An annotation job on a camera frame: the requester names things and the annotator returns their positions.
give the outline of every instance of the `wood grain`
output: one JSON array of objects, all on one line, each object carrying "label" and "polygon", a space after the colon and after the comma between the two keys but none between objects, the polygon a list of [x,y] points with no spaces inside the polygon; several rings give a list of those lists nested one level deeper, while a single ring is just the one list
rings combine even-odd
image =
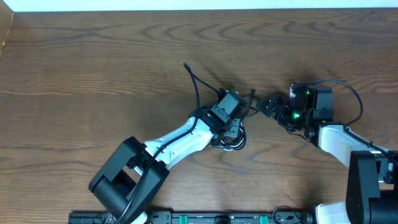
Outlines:
[{"label": "wood grain", "polygon": [[[16,14],[0,60],[0,220],[66,223],[72,210],[102,210],[87,187],[118,144],[158,138],[195,108],[183,61],[215,87],[255,87],[260,98],[295,80],[343,80],[364,102],[354,131],[395,149],[397,30],[397,9]],[[354,118],[352,93],[332,87],[335,118]],[[189,156],[153,205],[264,211],[345,197],[336,159],[261,114],[244,125],[244,150]]]}]

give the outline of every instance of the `wooden table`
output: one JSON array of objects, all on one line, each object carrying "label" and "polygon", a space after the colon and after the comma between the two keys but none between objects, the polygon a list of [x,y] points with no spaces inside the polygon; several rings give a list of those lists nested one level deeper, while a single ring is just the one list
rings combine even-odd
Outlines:
[{"label": "wooden table", "polygon": [[[335,78],[363,99],[352,125],[398,146],[397,9],[18,13],[0,59],[0,220],[66,223],[102,210],[88,183],[129,136],[158,138],[195,109],[182,63],[215,87],[266,98]],[[335,119],[358,102],[331,84]],[[203,103],[215,99],[200,85]],[[310,208],[345,198],[348,170],[259,114],[242,151],[209,147],[171,169],[153,205]]]}]

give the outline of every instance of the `brown wooden surface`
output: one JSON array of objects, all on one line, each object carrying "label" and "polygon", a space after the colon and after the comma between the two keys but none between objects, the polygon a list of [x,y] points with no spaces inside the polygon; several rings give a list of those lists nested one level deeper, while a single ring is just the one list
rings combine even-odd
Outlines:
[{"label": "brown wooden surface", "polygon": [[[195,109],[183,61],[210,85],[255,87],[261,98],[294,80],[343,80],[365,107],[354,131],[398,146],[397,9],[19,13],[0,60],[0,222],[66,223],[72,210],[102,210],[88,183],[118,144],[158,138]],[[335,118],[354,118],[354,95],[332,86]],[[189,156],[153,205],[272,210],[344,199],[348,170],[336,159],[261,114],[244,125],[244,150]]]}]

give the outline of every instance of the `green connector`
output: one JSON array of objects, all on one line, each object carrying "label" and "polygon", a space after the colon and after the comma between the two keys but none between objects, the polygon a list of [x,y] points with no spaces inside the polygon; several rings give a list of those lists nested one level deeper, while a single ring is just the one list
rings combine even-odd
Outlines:
[{"label": "green connector", "polygon": [[188,216],[180,215],[180,224],[188,224]]},{"label": "green connector", "polygon": [[268,217],[267,216],[261,216],[260,217],[260,224],[268,224]]}]

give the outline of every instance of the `white wall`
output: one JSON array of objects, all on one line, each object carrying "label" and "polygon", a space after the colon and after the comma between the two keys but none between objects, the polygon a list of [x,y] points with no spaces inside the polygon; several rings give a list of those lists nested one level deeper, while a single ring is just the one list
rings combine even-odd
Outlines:
[{"label": "white wall", "polygon": [[398,7],[398,0],[4,0],[14,12]]}]

